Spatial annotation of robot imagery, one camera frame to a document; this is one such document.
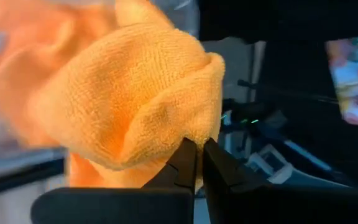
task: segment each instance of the orange cloth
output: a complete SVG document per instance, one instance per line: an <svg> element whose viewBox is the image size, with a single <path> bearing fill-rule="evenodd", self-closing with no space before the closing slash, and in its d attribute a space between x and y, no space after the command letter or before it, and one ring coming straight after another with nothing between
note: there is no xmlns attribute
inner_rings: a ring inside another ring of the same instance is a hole
<svg viewBox="0 0 358 224"><path fill-rule="evenodd" d="M0 34L1 115L24 144L70 150L71 186L141 187L184 137L218 137L222 58L146 0L0 0Z"/></svg>

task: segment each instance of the colorful pattern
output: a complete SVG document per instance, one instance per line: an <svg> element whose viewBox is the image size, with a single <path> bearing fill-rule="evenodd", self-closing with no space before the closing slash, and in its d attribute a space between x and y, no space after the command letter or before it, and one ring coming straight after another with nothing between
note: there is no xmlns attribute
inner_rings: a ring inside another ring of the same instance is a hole
<svg viewBox="0 0 358 224"><path fill-rule="evenodd" d="M330 41L327 49L344 119L358 125L358 37Z"/></svg>

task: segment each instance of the microfiber cloth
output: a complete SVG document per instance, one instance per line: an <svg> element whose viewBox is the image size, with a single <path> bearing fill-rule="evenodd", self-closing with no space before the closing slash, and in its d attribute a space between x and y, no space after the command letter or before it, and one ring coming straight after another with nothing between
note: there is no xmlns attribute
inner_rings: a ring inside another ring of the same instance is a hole
<svg viewBox="0 0 358 224"><path fill-rule="evenodd" d="M69 150L72 187L142 187L183 138L199 158L217 140L223 59L146 0L0 0L0 34L0 114L23 145Z"/></svg>

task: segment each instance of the orange microfiber towel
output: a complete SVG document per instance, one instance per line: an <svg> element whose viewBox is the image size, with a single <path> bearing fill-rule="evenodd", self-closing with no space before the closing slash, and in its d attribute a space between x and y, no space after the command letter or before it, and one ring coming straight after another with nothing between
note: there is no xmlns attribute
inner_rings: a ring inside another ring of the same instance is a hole
<svg viewBox="0 0 358 224"><path fill-rule="evenodd" d="M141 187L183 138L218 137L222 58L146 0L0 0L0 34L1 116L27 146L67 147L71 186Z"/></svg>

